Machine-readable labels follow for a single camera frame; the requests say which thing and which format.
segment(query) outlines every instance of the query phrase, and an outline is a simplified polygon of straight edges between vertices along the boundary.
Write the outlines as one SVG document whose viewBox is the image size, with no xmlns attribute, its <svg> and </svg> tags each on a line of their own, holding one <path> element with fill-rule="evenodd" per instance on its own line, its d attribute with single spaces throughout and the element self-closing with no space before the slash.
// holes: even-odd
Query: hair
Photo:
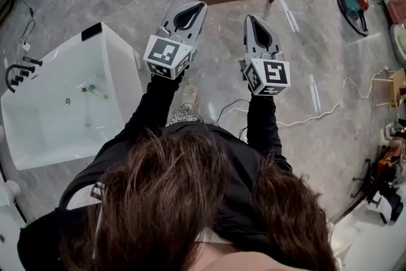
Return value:
<svg viewBox="0 0 406 271">
<path fill-rule="evenodd" d="M 149 134 L 125 164 L 100 180 L 105 186 L 102 209 L 88 206 L 84 229 L 61 243 L 65 268 L 188 270 L 199 252 L 196 239 L 213 225 L 221 207 L 228 166 L 223 150 L 204 136 Z M 264 161 L 253 191 L 270 243 L 285 254 L 286 261 L 279 262 L 333 271 L 329 232 L 317 197 L 271 158 Z"/>
</svg>

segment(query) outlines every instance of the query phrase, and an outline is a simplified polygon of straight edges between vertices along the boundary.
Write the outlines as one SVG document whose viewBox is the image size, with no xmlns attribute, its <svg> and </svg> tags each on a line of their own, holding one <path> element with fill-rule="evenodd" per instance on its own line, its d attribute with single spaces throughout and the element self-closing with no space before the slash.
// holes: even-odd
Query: bathtub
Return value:
<svg viewBox="0 0 406 271">
<path fill-rule="evenodd" d="M 16 169 L 94 156 L 136 110 L 142 88 L 132 47 L 104 23 L 94 31 L 48 53 L 1 97 Z"/>
</svg>

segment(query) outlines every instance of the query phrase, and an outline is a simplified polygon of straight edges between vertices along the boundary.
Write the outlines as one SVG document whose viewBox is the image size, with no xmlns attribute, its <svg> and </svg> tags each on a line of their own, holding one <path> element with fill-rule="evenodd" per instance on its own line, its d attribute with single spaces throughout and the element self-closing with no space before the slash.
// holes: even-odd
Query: gray tile floor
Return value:
<svg viewBox="0 0 406 271">
<path fill-rule="evenodd" d="M 155 33 L 167 10 L 189 1 L 196 0 L 27 0 L 36 19 L 29 37 L 29 55 L 41 58 L 99 21 L 143 53 L 149 35 Z M 183 81 L 199 88 L 203 116 L 215 119 L 225 105 L 238 98 L 250 98 L 237 63 L 244 54 L 243 21 L 247 14 L 257 15 L 272 26 L 280 37 L 286 60 L 291 63 L 292 87 L 276 97 L 277 118 L 284 123 L 330 111 L 338 101 L 345 77 L 351 77 L 365 95 L 376 72 L 385 65 L 398 68 L 388 23 L 376 0 L 370 0 L 370 35 L 365 38 L 346 23 L 336 0 L 276 0 L 272 5 L 267 0 L 252 0 L 214 5 L 209 7 L 199 39 L 200 55 Z M 0 28 L 0 51 L 9 63 L 16 60 L 18 37 L 29 18 L 28 9 L 17 1 Z M 2 64 L 0 75 L 4 75 Z M 149 80 L 145 69 L 140 76 L 145 87 Z M 312 81 L 318 89 L 318 105 L 311 95 Z M 0 89 L 6 90 L 3 80 Z M 356 189 L 351 179 L 361 173 L 365 158 L 375 155 L 378 131 L 388 114 L 395 113 L 375 108 L 374 104 L 385 97 L 379 86 L 368 100 L 362 100 L 355 87 L 347 84 L 341 105 L 332 115 L 290 128 L 280 127 L 284 155 L 297 175 L 308 175 L 308 183 L 323 193 L 320 203 L 329 218 L 350 204 L 350 193 Z M 173 107 L 179 102 L 180 93 Z M 247 104 L 239 102 L 234 107 L 244 110 Z M 220 125 L 237 135 L 246 126 L 246 113 L 233 110 L 220 119 Z M 78 160 L 17 171 L 5 141 L 0 149 L 8 178 L 17 181 L 23 190 L 18 200 L 31 220 L 50 212 L 69 181 L 91 162 Z"/>
</svg>

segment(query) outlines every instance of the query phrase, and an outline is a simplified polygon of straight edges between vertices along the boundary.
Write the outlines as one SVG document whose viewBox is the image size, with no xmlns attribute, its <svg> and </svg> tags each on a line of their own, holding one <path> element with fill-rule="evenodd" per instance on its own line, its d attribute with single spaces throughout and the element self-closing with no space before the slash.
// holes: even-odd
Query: black faucet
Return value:
<svg viewBox="0 0 406 271">
<path fill-rule="evenodd" d="M 21 77 L 21 76 L 16 76 L 15 79 L 12 79 L 11 82 L 9 82 L 9 81 L 8 81 L 8 74 L 10 73 L 10 70 L 13 69 L 13 68 L 21 69 L 22 71 L 20 71 L 20 75 L 21 75 L 21 76 L 25 76 L 25 77 L 28 77 L 28 75 L 29 75 L 28 71 L 30 71 L 31 73 L 33 73 L 34 71 L 36 71 L 36 68 L 35 68 L 35 67 L 26 67 L 26 66 L 24 66 L 24 65 L 11 65 L 11 66 L 9 66 L 9 67 L 7 68 L 7 70 L 6 70 L 6 85 L 7 85 L 7 88 L 8 88 L 12 93 L 15 93 L 15 89 L 12 88 L 11 85 L 13 85 L 13 86 L 18 86 L 19 82 L 22 82 L 23 77 Z"/>
<path fill-rule="evenodd" d="M 35 59 L 31 59 L 27 56 L 23 56 L 23 61 L 29 62 L 29 63 L 33 63 L 34 65 L 38 65 L 38 66 L 42 66 L 43 65 L 43 61 L 42 60 L 35 60 Z"/>
</svg>

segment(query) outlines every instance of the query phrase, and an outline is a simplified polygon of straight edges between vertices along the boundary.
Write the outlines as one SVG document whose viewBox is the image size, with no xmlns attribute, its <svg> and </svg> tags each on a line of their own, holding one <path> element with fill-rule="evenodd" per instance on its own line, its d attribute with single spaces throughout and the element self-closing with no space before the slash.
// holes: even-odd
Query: toilet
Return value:
<svg viewBox="0 0 406 271">
<path fill-rule="evenodd" d="M 13 204 L 14 198 L 20 194 L 21 188 L 14 181 L 0 184 L 0 208 Z"/>
</svg>

